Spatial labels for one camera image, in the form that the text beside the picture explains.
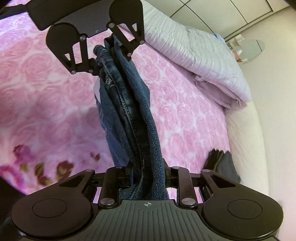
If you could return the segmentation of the blue denim jeans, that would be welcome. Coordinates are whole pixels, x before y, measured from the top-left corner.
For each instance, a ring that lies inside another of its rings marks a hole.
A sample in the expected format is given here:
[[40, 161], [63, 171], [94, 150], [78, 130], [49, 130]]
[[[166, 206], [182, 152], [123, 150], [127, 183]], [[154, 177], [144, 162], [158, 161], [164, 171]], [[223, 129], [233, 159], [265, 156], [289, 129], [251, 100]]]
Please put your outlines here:
[[119, 198], [166, 200], [165, 167], [150, 91], [121, 48], [119, 39], [111, 35], [93, 50], [99, 69], [95, 99], [114, 165], [132, 166], [130, 187], [121, 188]]

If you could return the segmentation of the folded black clothes stack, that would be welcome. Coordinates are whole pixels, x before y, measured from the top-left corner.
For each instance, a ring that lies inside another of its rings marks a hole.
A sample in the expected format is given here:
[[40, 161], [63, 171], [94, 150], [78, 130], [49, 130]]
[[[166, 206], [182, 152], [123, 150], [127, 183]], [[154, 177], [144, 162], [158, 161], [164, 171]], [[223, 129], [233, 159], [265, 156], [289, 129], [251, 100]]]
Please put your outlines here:
[[210, 151], [203, 169], [214, 171], [237, 183], [241, 182], [240, 176], [235, 169], [232, 155], [229, 151], [224, 152], [215, 149]]

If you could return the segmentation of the cream padded headboard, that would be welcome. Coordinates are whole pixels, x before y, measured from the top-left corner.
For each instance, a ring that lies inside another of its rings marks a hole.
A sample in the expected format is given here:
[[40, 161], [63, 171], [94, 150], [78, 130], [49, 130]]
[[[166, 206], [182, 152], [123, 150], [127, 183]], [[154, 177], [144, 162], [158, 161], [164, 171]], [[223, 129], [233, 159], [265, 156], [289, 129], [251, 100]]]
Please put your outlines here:
[[282, 168], [266, 155], [263, 132], [253, 102], [225, 111], [230, 152], [241, 183], [274, 198], [280, 197]]

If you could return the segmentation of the white striped rolled duvet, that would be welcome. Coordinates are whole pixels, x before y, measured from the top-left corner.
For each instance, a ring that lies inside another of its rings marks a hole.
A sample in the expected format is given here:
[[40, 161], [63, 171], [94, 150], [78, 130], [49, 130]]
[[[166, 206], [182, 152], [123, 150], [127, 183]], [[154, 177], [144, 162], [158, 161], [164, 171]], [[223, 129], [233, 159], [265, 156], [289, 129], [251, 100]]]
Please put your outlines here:
[[217, 104], [239, 108], [252, 100], [249, 85], [226, 43], [184, 26], [142, 1], [145, 41], [192, 73], [198, 89]]

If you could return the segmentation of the round glass side table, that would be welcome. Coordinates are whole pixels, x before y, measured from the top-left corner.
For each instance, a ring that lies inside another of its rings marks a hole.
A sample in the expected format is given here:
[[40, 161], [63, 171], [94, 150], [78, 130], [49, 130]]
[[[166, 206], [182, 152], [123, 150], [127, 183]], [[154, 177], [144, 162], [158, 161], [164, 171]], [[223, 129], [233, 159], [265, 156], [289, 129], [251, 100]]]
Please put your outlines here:
[[238, 63], [254, 60], [265, 50], [265, 42], [257, 39], [245, 39], [241, 34], [226, 42]]

